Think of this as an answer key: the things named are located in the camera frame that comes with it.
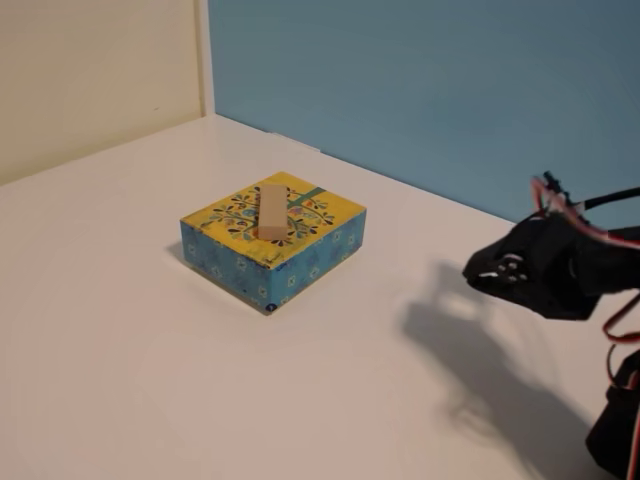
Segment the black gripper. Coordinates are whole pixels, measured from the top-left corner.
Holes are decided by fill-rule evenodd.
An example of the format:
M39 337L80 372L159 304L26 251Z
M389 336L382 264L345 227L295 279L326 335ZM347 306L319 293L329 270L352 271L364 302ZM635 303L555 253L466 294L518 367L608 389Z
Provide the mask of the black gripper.
M463 277L473 289L547 319L586 320L599 298L584 292L571 266L581 236L559 215L530 216L504 239L471 255Z

